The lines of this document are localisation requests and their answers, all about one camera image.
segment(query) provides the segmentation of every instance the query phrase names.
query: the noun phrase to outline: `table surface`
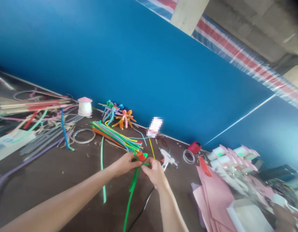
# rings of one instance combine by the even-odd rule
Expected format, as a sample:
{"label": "table surface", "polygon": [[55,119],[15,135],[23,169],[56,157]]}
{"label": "table surface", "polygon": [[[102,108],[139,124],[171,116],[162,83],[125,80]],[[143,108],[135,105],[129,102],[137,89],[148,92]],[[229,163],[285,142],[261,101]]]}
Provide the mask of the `table surface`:
{"label": "table surface", "polygon": [[[75,131],[91,128],[91,121],[101,119],[99,111],[93,112],[93,117],[83,118],[76,123]],[[140,138],[141,135],[131,129],[120,130],[128,137]],[[137,128],[145,136],[144,128]],[[88,140],[90,133],[77,136],[78,140]],[[95,139],[87,144],[74,143],[75,151],[54,147],[22,168],[9,178],[0,191],[0,227],[15,219],[22,213],[47,199],[61,193],[64,190],[84,181],[101,169],[100,142],[102,136],[96,135]],[[201,184],[196,170],[196,163],[189,165],[182,158],[187,145],[163,138],[168,147],[161,141],[151,139],[156,159],[162,159],[159,148],[169,150],[171,156],[178,162],[166,169],[165,175],[177,200],[184,221],[190,231],[204,231],[200,226],[197,204],[193,196],[191,183]],[[148,157],[153,157],[149,141],[144,146],[144,152]],[[106,141],[103,144],[104,168],[112,164],[125,151],[115,148]],[[0,161],[0,176],[22,163],[23,157],[19,152],[11,154]],[[100,191],[61,231],[122,231],[124,218],[129,199],[129,187],[132,181],[133,171],[111,180],[106,185],[107,202],[103,204],[103,193]],[[152,183],[144,173],[140,173],[133,194],[128,227],[143,208],[146,198],[153,188]],[[163,231],[160,213],[159,195],[153,191],[145,211],[137,220],[131,231]]]}

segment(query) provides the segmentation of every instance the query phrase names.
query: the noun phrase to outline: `bundle of pipe cleaners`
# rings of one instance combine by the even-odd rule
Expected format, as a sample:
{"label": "bundle of pipe cleaners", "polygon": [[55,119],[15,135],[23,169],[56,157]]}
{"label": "bundle of pipe cleaners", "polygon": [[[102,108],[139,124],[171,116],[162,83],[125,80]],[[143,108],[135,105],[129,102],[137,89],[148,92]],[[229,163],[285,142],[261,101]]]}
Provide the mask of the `bundle of pipe cleaners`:
{"label": "bundle of pipe cleaners", "polygon": [[[115,144],[124,147],[128,152],[132,152],[136,158],[136,160],[143,162],[143,165],[149,165],[148,163],[144,163],[145,159],[147,158],[148,154],[147,153],[142,153],[143,151],[143,147],[142,147],[142,141],[137,141],[137,140],[133,140],[130,138],[127,138],[126,136],[116,132],[115,130],[113,130],[111,127],[109,127],[107,125],[108,121],[105,122],[105,124],[102,124],[101,121],[97,122],[97,121],[93,121],[91,122],[91,124],[93,125],[93,131],[106,137],[107,139],[113,141]],[[129,215],[129,210],[130,210],[130,203],[132,200],[132,196],[134,193],[134,189],[136,186],[136,182],[138,179],[138,176],[140,174],[140,168],[135,168],[134,171],[134,176],[132,179],[132,184],[130,186],[130,198],[129,198],[129,202],[127,205],[127,210],[126,210],[126,214],[125,214],[125,221],[124,221],[124,227],[123,227],[123,232],[126,231],[126,225],[127,225],[127,219],[128,219],[128,215]],[[105,195],[106,195],[106,191],[103,189],[104,192],[104,203],[105,203]]]}

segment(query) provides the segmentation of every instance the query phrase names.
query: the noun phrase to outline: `wooden beam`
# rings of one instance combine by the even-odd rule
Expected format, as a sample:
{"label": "wooden beam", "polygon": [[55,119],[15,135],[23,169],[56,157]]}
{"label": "wooden beam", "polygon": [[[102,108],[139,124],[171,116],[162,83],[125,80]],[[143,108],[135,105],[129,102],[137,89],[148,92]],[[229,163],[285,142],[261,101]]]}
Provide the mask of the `wooden beam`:
{"label": "wooden beam", "polygon": [[208,2],[209,0],[178,0],[170,23],[191,36]]}

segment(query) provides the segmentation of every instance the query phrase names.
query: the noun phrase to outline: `pink lid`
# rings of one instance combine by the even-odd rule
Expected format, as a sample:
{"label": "pink lid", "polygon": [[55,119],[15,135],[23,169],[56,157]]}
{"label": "pink lid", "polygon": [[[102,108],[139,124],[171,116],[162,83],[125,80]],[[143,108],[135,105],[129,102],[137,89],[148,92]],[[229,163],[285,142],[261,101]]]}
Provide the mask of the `pink lid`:
{"label": "pink lid", "polygon": [[252,163],[252,160],[249,160],[249,159],[246,159],[246,158],[243,158],[247,163]]}
{"label": "pink lid", "polygon": [[236,159],[229,153],[225,153],[225,155],[230,159],[230,161],[234,164],[237,163]]}
{"label": "pink lid", "polygon": [[220,144],[220,147],[221,147],[225,152],[228,152],[227,148],[224,147],[222,144]]}
{"label": "pink lid", "polygon": [[257,167],[255,167],[252,163],[248,163],[249,168],[254,170],[254,171],[258,171]]}
{"label": "pink lid", "polygon": [[250,149],[248,149],[246,146],[241,145],[248,153],[252,153]]}
{"label": "pink lid", "polygon": [[245,161],[242,157],[238,156],[238,158],[241,160],[242,162],[242,165],[248,167],[249,166],[249,163],[247,161]]}
{"label": "pink lid", "polygon": [[83,97],[83,98],[79,98],[78,101],[80,101],[80,102],[85,102],[85,103],[90,103],[90,102],[92,102],[93,100],[90,99],[90,98],[87,98],[87,97]]}
{"label": "pink lid", "polygon": [[260,154],[259,154],[256,150],[251,149],[251,151],[252,151],[252,153],[253,153],[254,155],[256,155],[256,156],[260,156]]}
{"label": "pink lid", "polygon": [[229,155],[231,155],[235,159],[236,163],[239,165],[242,165],[242,161],[238,158],[236,153],[230,148],[228,148],[228,151],[229,151]]}

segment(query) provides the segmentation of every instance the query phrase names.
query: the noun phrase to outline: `finger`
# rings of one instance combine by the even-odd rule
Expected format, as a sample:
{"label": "finger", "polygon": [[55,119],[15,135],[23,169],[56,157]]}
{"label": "finger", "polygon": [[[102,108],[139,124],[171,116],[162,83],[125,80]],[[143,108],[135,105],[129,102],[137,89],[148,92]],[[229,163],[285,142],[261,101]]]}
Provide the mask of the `finger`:
{"label": "finger", "polygon": [[133,152],[129,152],[129,158],[132,161],[133,159],[136,159],[135,156],[139,157],[139,155],[137,155],[136,153]]}
{"label": "finger", "polygon": [[146,167],[145,165],[141,166],[142,171],[148,176],[150,177],[152,170],[148,167]]}
{"label": "finger", "polygon": [[137,167],[140,167],[141,165],[142,165],[142,162],[140,161],[131,162],[132,168],[137,168]]}
{"label": "finger", "polygon": [[154,162],[154,160],[155,160],[154,158],[149,157],[146,159],[146,162],[152,164],[152,162]]}

